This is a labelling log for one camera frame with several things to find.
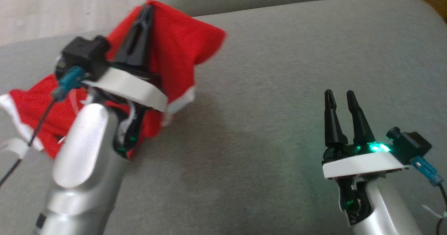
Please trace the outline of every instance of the red santa hat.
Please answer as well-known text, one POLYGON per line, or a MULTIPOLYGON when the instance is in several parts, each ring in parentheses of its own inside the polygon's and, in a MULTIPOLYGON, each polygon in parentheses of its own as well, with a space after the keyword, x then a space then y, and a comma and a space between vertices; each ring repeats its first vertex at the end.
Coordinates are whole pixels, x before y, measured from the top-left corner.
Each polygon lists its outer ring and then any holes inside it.
MULTIPOLYGON (((194 100, 194 66, 212 55, 222 45, 225 32, 219 28, 188 17, 158 1, 147 1, 155 6, 150 48, 150 71, 159 74, 163 91, 168 97, 167 111, 148 111, 144 117, 141 138, 158 134, 161 127, 187 103, 194 100)), ((107 36, 111 49, 107 58, 112 60, 127 31, 138 16, 141 6, 134 10, 107 36)), ((53 74, 28 91, 11 90, 0 96, 0 106, 11 116, 17 130, 29 140, 46 107, 51 103, 51 91, 57 87, 53 74)), ((65 101, 51 109, 33 146, 55 158, 63 138, 71 127, 85 100, 83 89, 72 90, 65 101)), ((116 105, 126 110, 124 105, 116 105)))

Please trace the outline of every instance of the cable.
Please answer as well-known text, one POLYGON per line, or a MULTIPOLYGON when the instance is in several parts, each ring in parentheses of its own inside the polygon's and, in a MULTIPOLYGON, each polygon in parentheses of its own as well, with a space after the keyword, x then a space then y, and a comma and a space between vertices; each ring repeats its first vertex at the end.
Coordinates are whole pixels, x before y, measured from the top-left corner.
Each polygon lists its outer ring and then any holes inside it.
POLYGON ((43 122, 45 121, 46 116, 48 115, 48 113, 50 112, 51 108, 53 107, 54 103, 56 103, 56 100, 53 100, 50 105, 48 105, 48 107, 45 110, 45 113, 43 113, 43 116, 40 118, 39 123, 37 124, 36 129, 34 130, 34 133, 32 133, 31 139, 29 140, 28 143, 28 147, 32 146, 32 143, 34 141, 34 139, 37 136, 37 133, 39 132, 40 128, 42 127, 43 122))
MULTIPOLYGON (((446 195, 446 191, 444 190, 444 186, 442 186, 442 184, 439 184, 439 189, 441 190, 442 198, 444 199, 444 204, 446 206, 445 211, 447 212, 447 195, 446 195)), ((440 218, 439 221, 436 224, 436 235, 439 235, 439 229, 441 228, 441 223, 442 223, 442 221, 444 219, 445 219, 445 213, 444 213, 444 217, 440 218)))
POLYGON ((70 98, 70 102, 72 103, 72 108, 73 108, 73 111, 75 112, 75 115, 78 115, 79 107, 78 107, 78 103, 76 101, 76 91, 77 91, 76 89, 71 90, 68 93, 68 96, 70 98))
MULTIPOLYGON (((53 100, 50 105, 48 105, 48 107, 46 108, 45 112, 43 113, 43 116, 40 118, 39 123, 37 124, 36 129, 34 130, 34 132, 32 133, 31 139, 29 140, 28 143, 28 147, 32 146, 32 143, 34 141, 34 139, 37 136, 37 133, 39 132, 40 128, 43 125, 43 122, 45 121, 46 116, 48 115, 48 113, 50 112, 51 108, 53 107, 54 103, 56 102, 56 100, 53 100)), ((9 169, 9 171, 0 179, 0 188, 1 186, 6 182, 6 180, 9 178, 9 176, 11 176, 11 174, 16 170, 16 168, 20 165, 20 163, 22 162, 22 159, 17 159, 17 161, 14 163, 14 165, 9 169)))
POLYGON ((17 159, 16 163, 9 169, 9 171, 0 179, 0 188, 8 179, 9 176, 16 170, 19 164, 22 162, 22 159, 17 159))
POLYGON ((446 195, 446 191, 444 190, 444 186, 442 186, 442 184, 439 184, 439 189, 441 190, 442 198, 444 199, 444 204, 446 205, 446 211, 447 211, 447 195, 446 195))

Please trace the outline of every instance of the robotic arm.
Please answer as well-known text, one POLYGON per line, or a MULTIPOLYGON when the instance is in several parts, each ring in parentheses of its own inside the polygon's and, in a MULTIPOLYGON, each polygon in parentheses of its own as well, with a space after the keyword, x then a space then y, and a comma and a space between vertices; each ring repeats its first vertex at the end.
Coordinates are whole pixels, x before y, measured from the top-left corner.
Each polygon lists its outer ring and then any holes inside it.
POLYGON ((323 173, 337 182, 340 210, 346 215, 353 235, 422 235, 396 190, 386 181, 386 173, 415 166, 434 186, 442 178, 422 157, 431 144, 417 132, 401 133, 394 127, 387 133, 392 145, 376 143, 353 91, 348 91, 354 139, 348 145, 335 112, 331 90, 324 94, 325 145, 323 173))
POLYGON ((109 45, 102 36, 77 37, 62 50, 53 98, 64 100, 78 86, 87 87, 88 96, 54 161, 34 234, 103 234, 144 114, 167 105, 159 77, 147 68, 152 19, 153 7, 145 5, 112 63, 105 58, 109 45), (129 114, 106 106, 107 100, 128 104, 129 114))

